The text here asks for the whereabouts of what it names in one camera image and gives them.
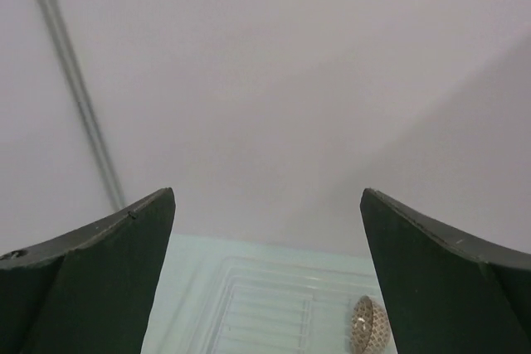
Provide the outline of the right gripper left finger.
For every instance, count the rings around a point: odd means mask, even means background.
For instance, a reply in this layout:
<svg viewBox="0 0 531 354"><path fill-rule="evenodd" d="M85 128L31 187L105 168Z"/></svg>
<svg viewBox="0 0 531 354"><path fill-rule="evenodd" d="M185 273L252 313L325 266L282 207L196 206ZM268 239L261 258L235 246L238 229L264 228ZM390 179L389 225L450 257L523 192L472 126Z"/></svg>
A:
<svg viewBox="0 0 531 354"><path fill-rule="evenodd" d="M139 353L175 214L169 187L1 257L3 353Z"/></svg>

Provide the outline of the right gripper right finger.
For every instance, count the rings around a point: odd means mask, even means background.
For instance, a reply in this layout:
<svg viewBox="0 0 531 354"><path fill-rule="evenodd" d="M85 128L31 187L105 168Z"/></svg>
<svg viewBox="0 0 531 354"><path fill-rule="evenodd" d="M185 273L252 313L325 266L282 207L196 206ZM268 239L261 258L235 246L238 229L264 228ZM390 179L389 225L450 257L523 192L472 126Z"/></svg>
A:
<svg viewBox="0 0 531 354"><path fill-rule="evenodd" d="M360 212L398 352L530 351L529 254L371 188Z"/></svg>

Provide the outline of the beige patterned bowl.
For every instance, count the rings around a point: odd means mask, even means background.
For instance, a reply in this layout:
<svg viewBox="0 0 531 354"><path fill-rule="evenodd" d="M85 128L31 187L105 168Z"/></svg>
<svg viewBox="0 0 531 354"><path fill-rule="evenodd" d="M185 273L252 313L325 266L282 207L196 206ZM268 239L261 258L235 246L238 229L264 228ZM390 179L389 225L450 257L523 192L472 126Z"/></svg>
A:
<svg viewBox="0 0 531 354"><path fill-rule="evenodd" d="M391 338L391 327L382 305L363 295L353 307L350 347L355 354L381 354Z"/></svg>

